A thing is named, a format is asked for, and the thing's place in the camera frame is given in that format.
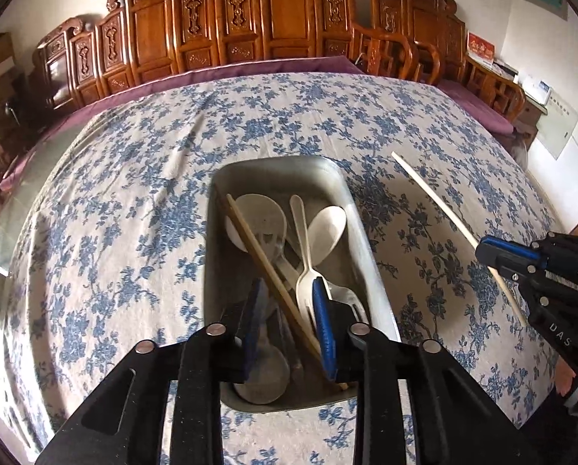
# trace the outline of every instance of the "pink cushion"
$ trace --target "pink cushion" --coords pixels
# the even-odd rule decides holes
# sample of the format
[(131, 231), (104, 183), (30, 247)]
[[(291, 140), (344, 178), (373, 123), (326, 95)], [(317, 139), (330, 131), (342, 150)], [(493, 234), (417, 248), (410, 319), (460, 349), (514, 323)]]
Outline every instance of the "pink cushion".
[(474, 96), (458, 82), (442, 79), (438, 88), (479, 121), (490, 133), (513, 134), (513, 124)]

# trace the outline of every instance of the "wooden chair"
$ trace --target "wooden chair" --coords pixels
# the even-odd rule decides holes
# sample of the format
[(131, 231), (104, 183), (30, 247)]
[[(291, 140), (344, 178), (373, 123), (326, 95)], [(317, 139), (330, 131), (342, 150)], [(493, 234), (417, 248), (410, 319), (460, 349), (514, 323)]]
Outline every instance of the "wooden chair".
[(416, 44), (405, 35), (352, 23), (349, 59), (364, 73), (413, 80), (418, 69), (418, 56)]
[(438, 48), (427, 42), (416, 42), (418, 67), (414, 72), (414, 82), (438, 85), (444, 74), (443, 61)]

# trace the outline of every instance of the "floor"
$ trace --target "floor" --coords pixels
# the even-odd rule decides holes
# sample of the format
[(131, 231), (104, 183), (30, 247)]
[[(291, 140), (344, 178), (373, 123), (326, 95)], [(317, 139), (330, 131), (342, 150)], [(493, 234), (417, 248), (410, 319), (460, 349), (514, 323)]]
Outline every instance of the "floor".
[[(5, 277), (9, 274), (15, 243), (23, 227), (24, 220), (50, 172), (79, 132), (80, 128), (75, 127), (44, 142), (24, 169), (20, 183), (15, 187), (14, 192), (9, 196), (0, 211), (0, 299), (3, 296)], [(22, 465), (26, 465), (29, 461), (26, 459), (24, 446), (4, 423), (7, 418), (2, 413), (2, 408), (5, 407), (5, 391), (3, 389), (5, 372), (2, 363), (4, 358), (2, 345), (3, 337), (0, 331), (0, 438), (18, 461)]]

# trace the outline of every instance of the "metal screw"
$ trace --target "metal screw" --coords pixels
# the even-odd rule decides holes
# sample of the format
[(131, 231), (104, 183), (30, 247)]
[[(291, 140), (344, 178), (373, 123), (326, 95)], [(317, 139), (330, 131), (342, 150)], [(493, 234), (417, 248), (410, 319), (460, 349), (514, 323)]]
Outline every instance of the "metal screw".
[(138, 344), (136, 344), (136, 353), (140, 353), (141, 355), (144, 355), (145, 353), (150, 353), (154, 349), (155, 345), (153, 344), (153, 341), (149, 341), (148, 339), (140, 341)]
[(355, 335), (366, 335), (371, 331), (371, 328), (367, 324), (357, 323), (353, 324), (349, 330)]
[(207, 327), (207, 335), (222, 335), (226, 332), (226, 327), (222, 324), (211, 324)]
[(439, 353), (442, 350), (442, 345), (433, 339), (427, 339), (422, 343), (422, 349), (427, 353)]

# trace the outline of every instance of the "spoon handle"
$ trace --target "spoon handle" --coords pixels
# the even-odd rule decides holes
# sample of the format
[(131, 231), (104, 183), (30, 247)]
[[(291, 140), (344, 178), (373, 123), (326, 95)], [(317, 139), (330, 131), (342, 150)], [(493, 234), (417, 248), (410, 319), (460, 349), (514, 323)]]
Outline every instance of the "spoon handle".
[(308, 224), (306, 223), (306, 213), (304, 212), (304, 202), (300, 196), (291, 196), (289, 201), (299, 248), (302, 252), (302, 261), (304, 262), (304, 271), (312, 271), (311, 249), (308, 245)]

